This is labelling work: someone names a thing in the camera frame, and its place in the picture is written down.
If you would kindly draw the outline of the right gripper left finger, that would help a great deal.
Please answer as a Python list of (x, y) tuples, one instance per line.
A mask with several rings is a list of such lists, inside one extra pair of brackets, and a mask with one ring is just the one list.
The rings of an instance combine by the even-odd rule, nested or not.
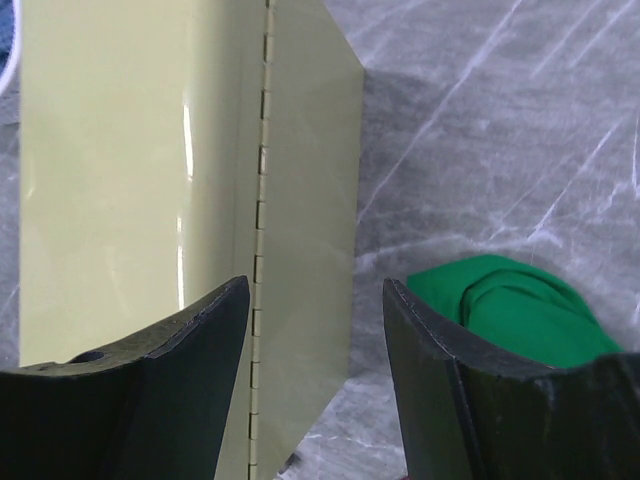
[(246, 335), (237, 276), (66, 363), (1, 374), (5, 479), (211, 479)]

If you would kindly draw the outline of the olive green tool chest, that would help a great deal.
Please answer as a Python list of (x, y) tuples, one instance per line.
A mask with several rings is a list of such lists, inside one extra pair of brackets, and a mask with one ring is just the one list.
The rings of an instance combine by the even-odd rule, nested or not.
[(21, 363), (244, 275), (217, 477), (275, 477), (348, 370), (364, 71), (325, 4), (26, 1), (21, 68)]

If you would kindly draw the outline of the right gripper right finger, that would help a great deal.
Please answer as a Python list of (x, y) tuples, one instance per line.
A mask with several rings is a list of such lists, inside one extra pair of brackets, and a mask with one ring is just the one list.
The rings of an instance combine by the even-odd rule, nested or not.
[(384, 331), (412, 479), (635, 479), (639, 357), (526, 359), (442, 317), (396, 280)]

